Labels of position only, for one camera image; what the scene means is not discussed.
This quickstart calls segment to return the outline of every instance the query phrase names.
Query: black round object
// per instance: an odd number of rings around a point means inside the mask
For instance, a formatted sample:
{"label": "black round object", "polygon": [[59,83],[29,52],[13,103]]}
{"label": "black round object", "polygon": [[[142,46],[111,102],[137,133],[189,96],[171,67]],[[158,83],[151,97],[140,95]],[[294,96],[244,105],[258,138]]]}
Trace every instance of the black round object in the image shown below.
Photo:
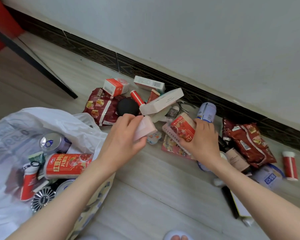
{"label": "black round object", "polygon": [[124,114],[137,116],[139,114],[139,105],[132,98],[126,97],[121,99],[117,105],[117,114],[119,116]]}

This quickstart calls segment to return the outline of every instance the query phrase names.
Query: green packet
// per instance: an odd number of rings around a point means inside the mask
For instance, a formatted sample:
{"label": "green packet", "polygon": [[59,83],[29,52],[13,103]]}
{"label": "green packet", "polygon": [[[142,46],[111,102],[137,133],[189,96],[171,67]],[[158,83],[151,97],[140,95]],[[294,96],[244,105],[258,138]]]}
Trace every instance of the green packet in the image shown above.
{"label": "green packet", "polygon": [[28,159],[30,162],[34,162],[37,161],[40,164],[44,164],[45,163],[45,159],[44,159],[44,152],[37,152],[35,154],[32,154],[30,156],[28,156]]}

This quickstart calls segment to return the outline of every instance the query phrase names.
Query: blue pull tab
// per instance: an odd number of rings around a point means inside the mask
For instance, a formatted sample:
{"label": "blue pull tab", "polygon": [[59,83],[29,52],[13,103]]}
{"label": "blue pull tab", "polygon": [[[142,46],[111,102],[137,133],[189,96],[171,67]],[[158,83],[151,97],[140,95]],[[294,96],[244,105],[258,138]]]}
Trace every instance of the blue pull tab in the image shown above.
{"label": "blue pull tab", "polygon": [[53,140],[48,140],[44,145],[50,147],[53,144]]}

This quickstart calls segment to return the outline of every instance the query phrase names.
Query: purple can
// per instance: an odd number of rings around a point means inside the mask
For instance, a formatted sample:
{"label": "purple can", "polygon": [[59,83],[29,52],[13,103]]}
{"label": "purple can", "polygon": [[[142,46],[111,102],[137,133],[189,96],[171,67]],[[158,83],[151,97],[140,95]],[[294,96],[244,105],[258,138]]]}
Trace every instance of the purple can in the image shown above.
{"label": "purple can", "polygon": [[42,151],[46,153],[67,153],[71,142],[57,132],[45,134],[39,141]]}
{"label": "purple can", "polygon": [[217,108],[212,103],[203,103],[197,113],[197,118],[212,123],[216,115]]}

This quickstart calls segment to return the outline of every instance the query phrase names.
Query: hand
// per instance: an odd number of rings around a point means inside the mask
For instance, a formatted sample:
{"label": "hand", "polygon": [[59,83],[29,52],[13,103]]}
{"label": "hand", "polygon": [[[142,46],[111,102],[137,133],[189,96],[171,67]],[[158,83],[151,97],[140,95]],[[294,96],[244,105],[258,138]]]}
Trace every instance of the hand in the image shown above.
{"label": "hand", "polygon": [[134,133],[142,119],[143,115],[125,113],[112,126],[97,158],[107,164],[112,172],[117,171],[145,147],[147,137],[133,142]]}
{"label": "hand", "polygon": [[197,161],[211,170],[221,159],[218,133],[215,131],[213,123],[201,119],[194,119],[194,121],[197,127],[192,141],[186,142],[180,138],[180,145],[188,150]]}

